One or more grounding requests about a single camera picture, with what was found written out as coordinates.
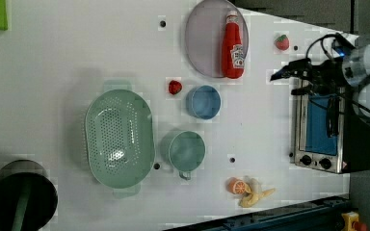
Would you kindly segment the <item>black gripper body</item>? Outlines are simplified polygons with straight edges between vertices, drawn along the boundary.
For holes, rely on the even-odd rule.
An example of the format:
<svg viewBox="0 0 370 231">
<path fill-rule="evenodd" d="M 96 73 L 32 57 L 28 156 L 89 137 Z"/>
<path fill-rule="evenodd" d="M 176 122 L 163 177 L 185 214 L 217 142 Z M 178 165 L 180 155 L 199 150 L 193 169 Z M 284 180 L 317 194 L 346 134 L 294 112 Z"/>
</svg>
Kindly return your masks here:
<svg viewBox="0 0 370 231">
<path fill-rule="evenodd" d="M 346 86 L 342 64 L 342 58 L 326 60 L 319 65 L 307 62 L 304 70 L 300 72 L 299 78 L 308 82 L 305 87 L 312 89 L 311 94 L 336 93 L 340 88 Z"/>
</svg>

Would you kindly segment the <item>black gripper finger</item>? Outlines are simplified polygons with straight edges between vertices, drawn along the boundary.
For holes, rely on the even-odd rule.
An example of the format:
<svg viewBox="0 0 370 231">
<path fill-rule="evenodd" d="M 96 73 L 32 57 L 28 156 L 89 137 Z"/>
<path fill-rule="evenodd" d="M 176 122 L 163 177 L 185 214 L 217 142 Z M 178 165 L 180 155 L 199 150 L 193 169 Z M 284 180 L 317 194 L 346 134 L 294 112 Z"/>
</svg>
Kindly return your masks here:
<svg viewBox="0 0 370 231">
<path fill-rule="evenodd" d="M 291 95 L 306 95 L 306 94 L 311 94 L 311 93 L 312 93 L 312 89 L 308 87 L 291 90 Z"/>
<path fill-rule="evenodd" d="M 272 74 L 270 80 L 276 81 L 280 79 L 289 79 L 292 76 L 296 76 L 297 74 L 297 69 L 291 68 L 289 65 L 286 65 L 282 69 L 278 70 L 276 73 Z"/>
</svg>

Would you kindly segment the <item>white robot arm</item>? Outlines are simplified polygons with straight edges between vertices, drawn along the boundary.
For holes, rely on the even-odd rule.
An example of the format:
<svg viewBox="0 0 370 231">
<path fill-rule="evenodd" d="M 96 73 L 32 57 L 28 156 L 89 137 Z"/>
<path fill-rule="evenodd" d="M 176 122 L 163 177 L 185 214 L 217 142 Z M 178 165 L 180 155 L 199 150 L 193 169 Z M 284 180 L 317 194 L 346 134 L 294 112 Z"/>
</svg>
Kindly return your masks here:
<svg viewBox="0 0 370 231">
<path fill-rule="evenodd" d="M 335 38 L 338 46 L 335 51 L 338 57 L 329 57 L 321 64 L 314 65 L 308 56 L 290 62 L 278 72 L 271 75 L 270 80 L 298 78 L 307 81 L 307 85 L 291 91 L 292 95 L 327 95 L 335 94 L 355 107 L 356 115 L 370 125 L 370 108 L 358 102 L 353 96 L 340 93 L 341 88 L 347 92 L 358 94 L 370 84 L 370 44 L 356 48 L 338 35 L 327 35 L 318 38 L 321 44 L 326 38 Z"/>
</svg>

